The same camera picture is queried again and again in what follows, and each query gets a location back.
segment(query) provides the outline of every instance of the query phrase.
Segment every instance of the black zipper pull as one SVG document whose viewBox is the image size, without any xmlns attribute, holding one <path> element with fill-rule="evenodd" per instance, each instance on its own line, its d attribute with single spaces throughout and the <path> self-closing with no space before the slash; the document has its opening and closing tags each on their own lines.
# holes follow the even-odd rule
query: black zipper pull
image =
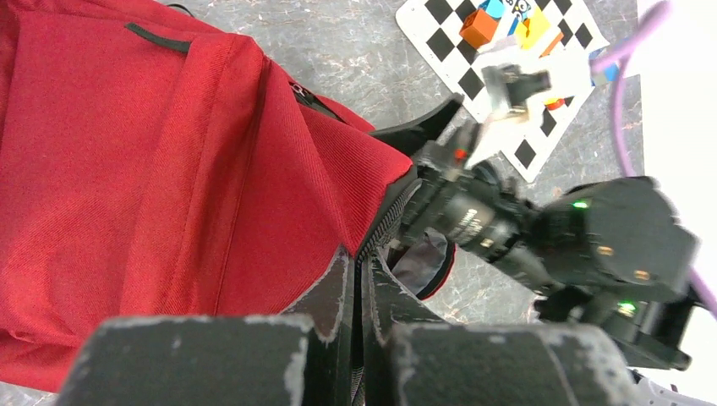
<svg viewBox="0 0 717 406">
<path fill-rule="evenodd" d="M 306 90 L 305 87 L 295 82 L 289 82 L 292 88 L 293 94 L 296 96 L 296 100 L 305 105 L 306 107 L 313 108 L 317 112 L 322 112 L 325 115 L 334 118 L 338 121 L 344 122 L 336 113 L 334 113 L 326 104 L 324 104 L 318 97 L 313 93 Z"/>
</svg>

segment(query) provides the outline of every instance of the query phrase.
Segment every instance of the red backpack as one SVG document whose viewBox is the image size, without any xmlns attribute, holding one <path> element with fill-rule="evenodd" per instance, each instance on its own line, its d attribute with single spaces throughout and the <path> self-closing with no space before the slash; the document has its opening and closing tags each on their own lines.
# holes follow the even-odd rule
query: red backpack
<svg viewBox="0 0 717 406">
<path fill-rule="evenodd" d="M 411 160 L 247 36 L 152 0 L 0 3 L 0 381 L 116 315 L 281 312 Z"/>
</svg>

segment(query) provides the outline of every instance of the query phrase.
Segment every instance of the black square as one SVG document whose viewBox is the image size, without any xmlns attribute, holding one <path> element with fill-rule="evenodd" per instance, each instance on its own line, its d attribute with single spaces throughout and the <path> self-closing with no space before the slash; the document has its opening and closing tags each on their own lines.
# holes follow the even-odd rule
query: black square
<svg viewBox="0 0 717 406">
<path fill-rule="evenodd" d="M 478 56 L 478 51 L 466 40 L 461 40 L 461 42 L 457 45 L 457 48 L 463 57 L 466 58 L 468 63 L 473 63 L 473 61 L 475 61 L 475 57 Z"/>
<path fill-rule="evenodd" d="M 570 9 L 570 6 L 572 6 L 572 0 L 553 0 L 553 3 L 558 6 L 558 9 L 561 11 L 562 15 L 565 15 L 565 13 L 567 13 L 567 10 Z"/>
<path fill-rule="evenodd" d="M 556 120 L 553 118 L 552 114 L 550 114 L 550 111 L 546 108 L 543 110 L 543 125 L 540 126 L 540 129 L 543 130 L 543 134 L 545 136 L 550 135 L 550 131 L 552 131 L 556 127 Z"/>
<path fill-rule="evenodd" d="M 453 51 L 453 42 L 440 28 L 427 40 L 426 44 L 441 62 Z"/>
<path fill-rule="evenodd" d="M 535 158 L 535 150 L 526 140 L 523 140 L 523 142 L 521 142 L 516 149 L 515 156 L 523 165 L 523 167 L 528 169 L 528 167 L 530 166 L 530 162 L 532 162 Z"/>
<path fill-rule="evenodd" d="M 473 3 L 471 3 L 470 0 L 463 0 L 463 3 L 456 7 L 456 14 L 458 14 L 458 18 L 465 23 L 468 16 L 475 10 L 477 10 L 477 8 L 473 6 Z"/>
<path fill-rule="evenodd" d="M 443 24 L 443 21 L 446 21 L 453 12 L 451 4 L 448 4 L 446 0 L 428 0 L 426 8 L 433 18 L 438 21 L 438 24 Z"/>
<path fill-rule="evenodd" d="M 473 69 L 469 69 L 468 72 L 458 81 L 458 84 L 466 92 L 466 96 L 473 100 L 481 89 L 483 89 L 483 80 L 475 74 Z"/>
<path fill-rule="evenodd" d="M 561 21 L 560 24 L 558 24 L 558 28 L 562 31 L 562 45 L 567 45 L 567 43 L 572 39 L 572 30 L 570 29 L 570 26 L 565 22 L 565 19 Z"/>
<path fill-rule="evenodd" d="M 575 37 L 583 48 L 587 48 L 593 40 L 593 35 L 590 34 L 590 30 L 588 30 L 588 27 L 585 24 L 580 25 L 580 28 L 575 31 Z"/>
</svg>

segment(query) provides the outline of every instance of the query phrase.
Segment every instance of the checkerboard mat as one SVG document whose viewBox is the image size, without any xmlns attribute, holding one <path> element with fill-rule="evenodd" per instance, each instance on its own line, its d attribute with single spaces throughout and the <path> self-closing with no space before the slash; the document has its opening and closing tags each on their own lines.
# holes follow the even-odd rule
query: checkerboard mat
<svg viewBox="0 0 717 406">
<path fill-rule="evenodd" d="M 398 25 L 451 91 L 465 96 L 463 105 L 479 122 L 490 113 L 477 51 L 461 36 L 463 21 L 483 0 L 408 0 L 397 11 Z M 609 43 L 600 34 L 583 0 L 529 0 L 562 33 L 560 48 L 591 52 Z M 533 182 L 590 92 L 575 95 L 564 107 L 544 112 L 544 124 L 509 141 L 502 152 L 528 182 Z"/>
</svg>

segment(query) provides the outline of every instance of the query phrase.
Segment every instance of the purple cable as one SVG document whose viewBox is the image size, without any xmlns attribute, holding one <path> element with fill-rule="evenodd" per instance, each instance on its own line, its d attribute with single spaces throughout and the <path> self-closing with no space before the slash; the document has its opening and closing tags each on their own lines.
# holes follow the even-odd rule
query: purple cable
<svg viewBox="0 0 717 406">
<path fill-rule="evenodd" d="M 632 37 L 590 63 L 590 69 L 593 74 L 604 72 L 613 63 L 620 64 L 620 71 L 617 74 L 615 82 L 612 84 L 610 118 L 615 153 L 623 176 L 637 175 L 630 163 L 630 156 L 627 153 L 627 146 L 625 145 L 625 137 L 622 135 L 622 94 L 625 91 L 626 66 L 629 64 L 635 49 L 665 22 L 671 12 L 672 3 L 669 0 L 656 3 L 645 13 L 640 21 L 637 32 L 635 32 Z M 690 268 L 690 271 L 692 273 L 692 285 L 702 300 L 704 307 L 712 313 L 712 316 L 717 318 L 717 298 L 715 298 L 714 293 L 709 289 L 707 283 L 695 270 Z"/>
</svg>

